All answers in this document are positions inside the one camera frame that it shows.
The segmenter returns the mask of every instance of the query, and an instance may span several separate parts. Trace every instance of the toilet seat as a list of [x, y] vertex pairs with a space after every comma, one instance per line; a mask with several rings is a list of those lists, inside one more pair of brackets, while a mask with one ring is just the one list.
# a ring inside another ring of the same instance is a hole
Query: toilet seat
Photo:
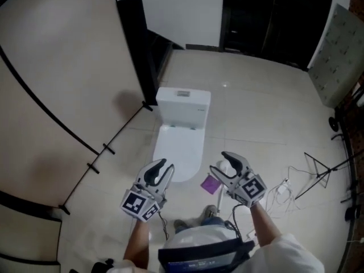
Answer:
[[165, 167], [175, 166], [172, 182], [187, 181], [199, 171], [204, 150], [205, 129], [162, 125], [153, 160], [167, 159]]

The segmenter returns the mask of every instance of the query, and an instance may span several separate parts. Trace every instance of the sneaker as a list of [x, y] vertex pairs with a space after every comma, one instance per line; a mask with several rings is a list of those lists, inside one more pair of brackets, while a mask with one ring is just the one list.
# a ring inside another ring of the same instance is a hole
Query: sneaker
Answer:
[[179, 228], [180, 226], [188, 228], [188, 225], [183, 220], [175, 220], [173, 226], [175, 227], [175, 229]]
[[217, 207], [215, 205], [208, 205], [205, 208], [204, 220], [214, 216], [217, 216]]

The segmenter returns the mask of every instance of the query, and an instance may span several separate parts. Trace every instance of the purple sponge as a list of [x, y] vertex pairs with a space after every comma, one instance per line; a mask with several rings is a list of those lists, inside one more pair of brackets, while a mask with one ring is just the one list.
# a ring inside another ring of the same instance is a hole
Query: purple sponge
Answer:
[[220, 185], [221, 183], [219, 180], [216, 180], [213, 176], [208, 175], [205, 181], [202, 182], [201, 187], [210, 194], [214, 194]]

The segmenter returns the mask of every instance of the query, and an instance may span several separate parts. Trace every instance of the tiled floor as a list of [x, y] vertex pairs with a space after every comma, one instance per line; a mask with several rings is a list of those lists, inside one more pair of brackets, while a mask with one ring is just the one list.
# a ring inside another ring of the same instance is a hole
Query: tiled floor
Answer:
[[[173, 220], [193, 222], [206, 205], [217, 203], [217, 194], [210, 195], [200, 184], [221, 151], [246, 157], [269, 189], [287, 177], [288, 166], [313, 172], [304, 152], [329, 166], [345, 159], [342, 142], [330, 140], [333, 110], [321, 104], [307, 73], [298, 69], [228, 53], [174, 51], [162, 84], [212, 93], [201, 169], [167, 191], [162, 215], [170, 234]], [[138, 169], [152, 159], [160, 126], [156, 114], [143, 109], [111, 144], [116, 155], [103, 153], [96, 162], [100, 174], [89, 172], [68, 201], [71, 216], [63, 216], [59, 246], [62, 272], [90, 272], [97, 260], [122, 259], [132, 219], [119, 204]], [[294, 170], [289, 178], [294, 194], [312, 182], [309, 174]], [[327, 272], [336, 272], [348, 236], [344, 212], [349, 203], [340, 204], [348, 184], [348, 171], [342, 169], [331, 175], [326, 189], [319, 184], [298, 199], [300, 209], [292, 205], [286, 212], [285, 206], [275, 205], [271, 210], [279, 229], [293, 233]], [[221, 216], [229, 218], [235, 204], [225, 198]], [[246, 209], [237, 219], [243, 236], [253, 229]], [[149, 269], [157, 271], [157, 252], [164, 243], [160, 219], [152, 219], [150, 228]]]

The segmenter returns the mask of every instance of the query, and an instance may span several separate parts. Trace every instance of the toilet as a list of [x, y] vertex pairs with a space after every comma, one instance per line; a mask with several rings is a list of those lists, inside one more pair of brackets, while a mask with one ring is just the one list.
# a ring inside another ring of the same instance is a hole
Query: toilet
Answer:
[[165, 158], [167, 162], [164, 167], [175, 166], [172, 182], [187, 181], [201, 167], [211, 93], [160, 87], [156, 101], [162, 126], [153, 160]]

